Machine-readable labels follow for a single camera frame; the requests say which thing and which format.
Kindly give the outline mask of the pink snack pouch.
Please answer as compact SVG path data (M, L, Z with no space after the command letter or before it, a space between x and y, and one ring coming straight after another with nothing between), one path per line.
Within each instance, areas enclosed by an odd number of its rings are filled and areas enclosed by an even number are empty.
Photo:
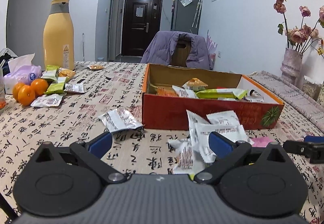
M255 138L252 140L253 147L259 147L259 148L265 148L269 143L274 142L275 140L270 138L270 137L260 137L260 138Z

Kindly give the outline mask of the long green snack pack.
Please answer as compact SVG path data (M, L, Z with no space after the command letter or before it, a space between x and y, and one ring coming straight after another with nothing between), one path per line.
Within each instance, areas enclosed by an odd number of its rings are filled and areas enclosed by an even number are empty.
M218 99L218 98L233 98L243 99L248 91L243 89L208 89L196 92L200 99Z

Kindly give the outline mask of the orange spicy strip snack pack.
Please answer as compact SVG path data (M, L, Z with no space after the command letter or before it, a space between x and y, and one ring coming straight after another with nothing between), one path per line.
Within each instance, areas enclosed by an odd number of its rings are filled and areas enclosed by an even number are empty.
M158 96L178 97L178 94L171 87L157 87L156 92Z

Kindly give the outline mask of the folded pink grey blanket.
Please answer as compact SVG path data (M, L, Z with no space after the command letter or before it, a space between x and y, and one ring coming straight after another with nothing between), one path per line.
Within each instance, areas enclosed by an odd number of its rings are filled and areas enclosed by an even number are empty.
M323 133L323 106L287 80L266 71L248 76L295 108Z

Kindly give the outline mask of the green snack bar lower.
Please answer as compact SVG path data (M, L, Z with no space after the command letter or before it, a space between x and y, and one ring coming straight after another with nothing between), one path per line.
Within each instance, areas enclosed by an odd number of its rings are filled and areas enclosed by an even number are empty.
M67 77L58 77L57 83L51 83L45 92L45 95L64 93Z

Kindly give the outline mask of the pink ceramic vase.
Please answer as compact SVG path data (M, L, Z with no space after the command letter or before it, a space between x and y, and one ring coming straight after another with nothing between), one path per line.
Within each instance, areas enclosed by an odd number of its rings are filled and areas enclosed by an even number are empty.
M281 64L281 78L296 85L302 69L303 54L291 48L285 49Z

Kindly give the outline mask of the orange mandarin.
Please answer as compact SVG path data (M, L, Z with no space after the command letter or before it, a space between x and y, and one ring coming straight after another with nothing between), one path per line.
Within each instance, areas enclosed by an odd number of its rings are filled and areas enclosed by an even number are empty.
M25 86L23 82L18 82L17 84L14 85L12 89L12 94L16 101L18 101L18 93L23 86Z
M29 106L36 98L34 89L29 85L24 85L18 92L18 102L22 106Z
M42 96L47 91L49 84L45 79L35 79L31 83L31 88L34 90L36 97Z

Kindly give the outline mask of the small orange cracker packet far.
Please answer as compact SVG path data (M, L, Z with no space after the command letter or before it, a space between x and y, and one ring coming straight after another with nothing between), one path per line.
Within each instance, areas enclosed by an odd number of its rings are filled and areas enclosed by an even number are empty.
M89 70L103 70L103 69L105 69L104 66L102 66L102 65L97 65L97 64L88 65L87 68L88 68Z

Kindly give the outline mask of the front orange mandarin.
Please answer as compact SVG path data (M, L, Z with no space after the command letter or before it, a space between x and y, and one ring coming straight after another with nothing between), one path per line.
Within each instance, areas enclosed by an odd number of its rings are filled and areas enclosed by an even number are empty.
M24 85L18 92L18 102L22 106L29 106L36 98L34 89L29 85Z

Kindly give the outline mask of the yellow flower branches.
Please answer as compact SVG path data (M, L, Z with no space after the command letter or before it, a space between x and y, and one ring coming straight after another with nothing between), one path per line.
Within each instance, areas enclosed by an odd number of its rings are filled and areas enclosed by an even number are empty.
M317 51L319 56L324 58L324 40L322 38L320 39L319 46L316 49L316 51Z

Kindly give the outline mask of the green snack bar upper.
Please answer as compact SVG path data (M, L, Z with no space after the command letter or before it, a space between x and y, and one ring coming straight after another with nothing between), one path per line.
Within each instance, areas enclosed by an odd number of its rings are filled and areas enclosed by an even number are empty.
M57 83L58 71L59 71L59 66L47 65L46 70L43 72L43 75L41 76L41 79L45 79L48 82Z

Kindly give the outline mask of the yellow thermos bottle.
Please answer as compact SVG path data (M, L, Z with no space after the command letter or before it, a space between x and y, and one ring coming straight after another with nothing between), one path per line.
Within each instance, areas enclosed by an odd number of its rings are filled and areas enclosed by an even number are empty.
M75 69L74 27L69 13L69 0L52 0L43 31L45 66Z

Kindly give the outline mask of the purple jacket on chair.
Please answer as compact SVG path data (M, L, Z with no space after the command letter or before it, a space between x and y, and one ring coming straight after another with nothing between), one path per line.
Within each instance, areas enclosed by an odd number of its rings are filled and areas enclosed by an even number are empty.
M141 63L212 70L212 60L202 36L181 31L158 31Z

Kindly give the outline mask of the dark entrance door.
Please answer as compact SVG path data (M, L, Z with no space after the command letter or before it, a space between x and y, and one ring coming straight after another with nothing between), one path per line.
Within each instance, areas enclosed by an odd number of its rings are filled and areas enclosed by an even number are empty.
M142 57L160 30L163 0L125 0L122 56Z

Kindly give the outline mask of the grey refrigerator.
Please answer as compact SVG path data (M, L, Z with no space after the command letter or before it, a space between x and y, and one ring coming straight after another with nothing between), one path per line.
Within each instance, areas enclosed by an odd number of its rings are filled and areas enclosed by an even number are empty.
M203 0L173 0L171 31L198 34Z

